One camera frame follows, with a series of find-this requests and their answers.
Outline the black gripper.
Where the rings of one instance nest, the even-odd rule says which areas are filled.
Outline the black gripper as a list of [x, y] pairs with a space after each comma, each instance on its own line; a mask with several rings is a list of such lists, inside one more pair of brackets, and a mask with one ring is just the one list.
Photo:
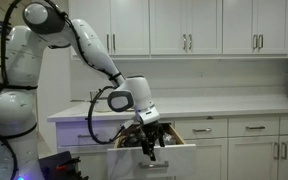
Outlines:
[[154, 154], [155, 142], [159, 143], [160, 147], [165, 147], [164, 142], [164, 130], [162, 125], [158, 122], [153, 122], [140, 126], [140, 130], [143, 133], [143, 138], [141, 139], [141, 146], [143, 149], [147, 149], [147, 155], [150, 157], [151, 161], [156, 161]]

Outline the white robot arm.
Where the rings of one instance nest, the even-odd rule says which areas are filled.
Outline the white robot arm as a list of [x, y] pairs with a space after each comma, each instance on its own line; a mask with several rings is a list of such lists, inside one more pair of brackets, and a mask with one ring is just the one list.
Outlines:
[[132, 108], [142, 126], [157, 126], [160, 115], [143, 76], [125, 78], [99, 37], [82, 19], [71, 20], [51, 0], [32, 2], [22, 13], [25, 24], [1, 33], [0, 180], [44, 180], [38, 157], [33, 94], [38, 88], [46, 48], [73, 47], [90, 68], [112, 83], [107, 103], [111, 110]]

